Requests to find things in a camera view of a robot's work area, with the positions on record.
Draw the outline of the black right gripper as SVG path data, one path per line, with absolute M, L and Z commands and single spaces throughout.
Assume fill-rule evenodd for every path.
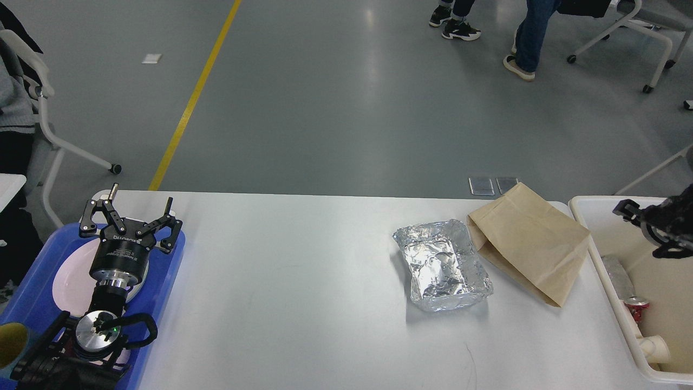
M 631 198 L 617 203 L 613 214 L 624 222 L 640 225 L 646 238 L 659 246 L 655 258 L 683 259 L 692 256 L 692 185 L 660 205 L 641 207 Z

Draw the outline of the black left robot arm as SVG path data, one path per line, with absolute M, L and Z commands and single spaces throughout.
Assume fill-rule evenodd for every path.
M 185 243 L 173 198 L 151 222 L 119 215 L 118 185 L 51 235 L 2 313 L 3 389 L 134 389 Z

